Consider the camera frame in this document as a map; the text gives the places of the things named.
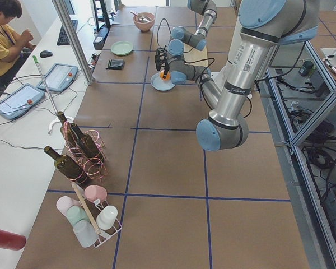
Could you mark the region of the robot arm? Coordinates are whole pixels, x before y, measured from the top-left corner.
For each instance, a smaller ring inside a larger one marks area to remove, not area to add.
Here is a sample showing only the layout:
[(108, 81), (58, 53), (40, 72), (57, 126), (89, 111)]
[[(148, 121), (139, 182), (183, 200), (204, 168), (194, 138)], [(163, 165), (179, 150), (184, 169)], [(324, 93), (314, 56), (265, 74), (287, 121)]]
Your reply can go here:
[(157, 70), (170, 74), (175, 85), (194, 81), (210, 107), (208, 117), (196, 127), (201, 147), (207, 151), (241, 146), (248, 136), (248, 125), (241, 109), (251, 93), (265, 60), (276, 45), (296, 44), (312, 39), (318, 31), (319, 1), (242, 1), (237, 15), (229, 56), (217, 85), (208, 68), (189, 64), (184, 58), (186, 45), (203, 50), (209, 28), (216, 22), (213, 1), (189, 1), (188, 8), (202, 21), (191, 33), (173, 28), (168, 46), (156, 51)]
[(213, 1), (188, 1), (188, 8), (203, 16), (198, 28), (191, 33), (182, 26), (174, 27), (166, 51), (166, 63), (171, 82), (175, 85), (186, 81), (196, 81), (201, 75), (208, 73), (203, 66), (188, 64), (184, 58), (184, 46), (203, 51), (209, 28), (216, 22), (217, 7)]

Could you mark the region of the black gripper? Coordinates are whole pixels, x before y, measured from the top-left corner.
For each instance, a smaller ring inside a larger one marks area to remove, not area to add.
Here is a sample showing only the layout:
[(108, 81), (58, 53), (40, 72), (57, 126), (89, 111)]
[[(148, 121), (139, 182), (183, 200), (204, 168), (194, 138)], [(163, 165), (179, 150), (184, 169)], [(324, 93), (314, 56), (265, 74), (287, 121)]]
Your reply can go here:
[(169, 71), (169, 64), (164, 64), (164, 48), (156, 49), (155, 66), (157, 71), (160, 71), (162, 67), (164, 67), (164, 71)]
[(163, 48), (159, 48), (159, 60), (160, 63), (167, 63), (168, 58), (168, 48), (167, 46), (164, 46)]

